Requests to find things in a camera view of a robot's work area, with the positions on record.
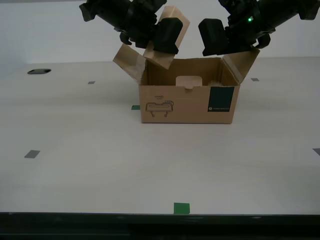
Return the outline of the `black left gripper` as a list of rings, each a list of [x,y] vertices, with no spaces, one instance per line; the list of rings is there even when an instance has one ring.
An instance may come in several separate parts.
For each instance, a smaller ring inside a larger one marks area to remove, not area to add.
[[[156,12],[166,3],[166,0],[132,0],[126,16],[126,33],[120,32],[121,42],[146,48],[153,38],[154,51],[177,54],[176,41],[183,28],[182,21],[177,17],[166,17],[157,24]]]

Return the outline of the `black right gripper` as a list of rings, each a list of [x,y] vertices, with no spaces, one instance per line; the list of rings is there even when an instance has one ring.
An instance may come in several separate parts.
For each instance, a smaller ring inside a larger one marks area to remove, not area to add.
[[[228,26],[224,29],[222,21],[216,18],[200,22],[204,57],[226,54],[229,42],[240,49],[248,46],[263,49],[270,44],[275,28],[263,19],[258,0],[220,0],[219,3],[229,13]]]

